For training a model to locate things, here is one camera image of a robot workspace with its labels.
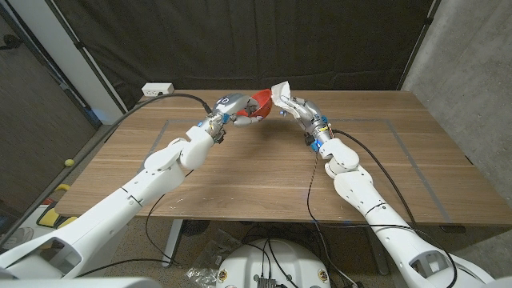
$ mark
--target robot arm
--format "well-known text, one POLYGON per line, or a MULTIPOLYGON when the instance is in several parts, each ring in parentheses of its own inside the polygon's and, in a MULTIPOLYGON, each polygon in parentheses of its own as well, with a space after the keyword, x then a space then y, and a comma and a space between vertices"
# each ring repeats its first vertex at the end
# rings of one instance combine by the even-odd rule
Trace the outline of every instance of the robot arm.
MULTIPOLYGON (((288 82, 272 87, 276 106, 291 113, 306 132, 306 144, 320 153, 336 192, 361 213, 391 255, 409 287, 447 287, 453 267, 444 251, 420 238, 413 230, 390 227, 409 225, 374 188, 371 175, 359 165, 359 156, 330 133, 320 109, 310 101, 293 98, 288 82)), ((458 269, 455 287, 492 282, 488 273, 464 259, 450 255, 458 269)))
MULTIPOLYGON (((72 223, 0 255, 0 268, 21 279, 74 278, 85 272, 88 261, 141 208, 183 183, 181 166, 194 170, 204 163, 213 144, 223 140, 223 126, 241 121, 236 115, 239 110, 257 108, 258 103, 247 95, 230 94, 219 99, 212 113, 186 132, 189 141, 177 138, 149 156, 143 171, 72 223), (55 255, 41 254, 42 246, 48 245, 61 249, 55 255)), ((250 119, 249 123, 260 120, 250 119)))

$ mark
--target black curtain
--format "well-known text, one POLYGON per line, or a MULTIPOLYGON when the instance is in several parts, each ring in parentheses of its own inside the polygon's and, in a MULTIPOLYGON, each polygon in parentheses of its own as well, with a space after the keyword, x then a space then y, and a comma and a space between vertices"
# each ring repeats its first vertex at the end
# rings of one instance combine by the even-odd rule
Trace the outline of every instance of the black curtain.
POLYGON ((177 89, 395 90, 432 0, 56 0, 129 108, 177 89))

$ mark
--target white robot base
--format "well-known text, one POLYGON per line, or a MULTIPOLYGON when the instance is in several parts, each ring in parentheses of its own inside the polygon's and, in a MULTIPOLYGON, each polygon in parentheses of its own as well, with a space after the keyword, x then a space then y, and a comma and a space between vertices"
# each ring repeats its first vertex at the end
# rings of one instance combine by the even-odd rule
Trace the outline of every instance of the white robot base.
POLYGON ((238 248, 221 264, 217 275, 217 288, 273 288, 280 287, 281 284, 293 287, 278 264, 299 287, 330 287, 329 275, 322 261, 299 244, 277 238, 272 238, 269 242, 267 239, 260 239, 250 244, 264 250, 269 257, 254 246, 244 245, 238 248))

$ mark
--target power outlet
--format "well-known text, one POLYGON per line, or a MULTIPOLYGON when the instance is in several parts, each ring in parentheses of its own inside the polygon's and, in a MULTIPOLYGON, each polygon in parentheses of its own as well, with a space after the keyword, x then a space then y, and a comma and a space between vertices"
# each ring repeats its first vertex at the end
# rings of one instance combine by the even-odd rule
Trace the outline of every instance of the power outlet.
POLYGON ((144 96, 155 97, 159 94, 169 94, 174 92, 173 83, 146 83, 142 88, 144 96))

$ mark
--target wooden table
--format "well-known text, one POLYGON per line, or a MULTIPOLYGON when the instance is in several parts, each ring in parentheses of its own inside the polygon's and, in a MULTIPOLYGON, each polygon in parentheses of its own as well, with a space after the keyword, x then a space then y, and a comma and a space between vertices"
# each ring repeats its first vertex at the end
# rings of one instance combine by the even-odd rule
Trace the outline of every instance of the wooden table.
MULTIPOLYGON (((208 103, 228 90, 184 90, 208 103)), ((237 91, 252 94, 254 91, 237 91)), ((294 91, 314 101, 333 128, 367 145, 397 183, 418 223, 510 225, 508 205, 409 92, 294 91)), ((57 212, 80 215, 136 175, 144 159, 203 119, 202 107, 189 99, 168 98, 130 116, 110 137, 71 189, 57 212)), ((309 222, 308 185, 315 154, 305 146, 293 117, 276 106, 258 124, 235 128, 215 145, 205 164, 158 204, 153 216, 178 219, 309 222)), ((379 193, 408 221, 398 196, 371 157, 358 152, 379 193)), ((310 206, 324 222, 363 222, 364 218, 334 190, 318 160, 310 206)), ((146 216, 145 207, 139 216, 146 216)))

